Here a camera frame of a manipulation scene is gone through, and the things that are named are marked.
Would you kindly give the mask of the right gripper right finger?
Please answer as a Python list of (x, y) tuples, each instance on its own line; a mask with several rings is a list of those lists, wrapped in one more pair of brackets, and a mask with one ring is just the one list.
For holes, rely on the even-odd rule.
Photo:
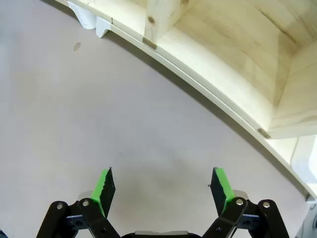
[(213, 168), (210, 189), (218, 218), (203, 234), (204, 238), (231, 238), (238, 229), (247, 230), (253, 238), (289, 237), (276, 203), (264, 199), (254, 204), (234, 194), (224, 169)]

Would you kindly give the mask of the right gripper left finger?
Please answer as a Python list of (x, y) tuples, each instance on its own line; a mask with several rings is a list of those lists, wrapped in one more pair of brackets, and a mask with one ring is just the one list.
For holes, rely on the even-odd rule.
[(90, 197), (72, 205), (53, 202), (38, 231), (38, 238), (74, 238), (79, 230), (89, 230), (94, 238), (118, 238), (120, 235), (107, 219), (115, 193), (111, 168), (102, 171)]

